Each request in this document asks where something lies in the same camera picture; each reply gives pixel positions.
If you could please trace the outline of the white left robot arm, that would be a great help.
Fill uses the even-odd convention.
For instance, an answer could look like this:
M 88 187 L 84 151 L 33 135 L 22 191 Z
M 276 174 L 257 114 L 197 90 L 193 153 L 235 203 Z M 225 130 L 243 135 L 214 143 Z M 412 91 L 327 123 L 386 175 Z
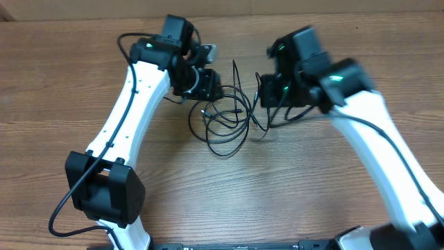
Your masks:
M 216 101 L 219 75 L 209 68 L 216 47 L 203 44 L 194 25 L 168 15 L 158 35 L 138 33 L 124 53 L 126 81 L 107 121 L 82 152 L 65 162 L 68 198 L 105 231 L 111 249 L 149 249 L 151 237 L 140 213 L 145 187 L 136 174 L 144 134 L 168 92 L 183 100 Z

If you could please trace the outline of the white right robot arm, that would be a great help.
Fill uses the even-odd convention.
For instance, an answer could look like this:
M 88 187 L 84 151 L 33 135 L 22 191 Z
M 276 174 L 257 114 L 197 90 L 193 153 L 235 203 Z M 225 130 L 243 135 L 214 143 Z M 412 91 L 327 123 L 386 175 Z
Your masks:
M 353 58 L 333 62 L 311 26 L 278 38 L 266 51 L 275 72 L 259 79 L 264 108 L 320 110 L 367 169 L 389 222 L 356 226 L 326 249 L 442 249 L 443 193 L 395 126 L 382 94 Z

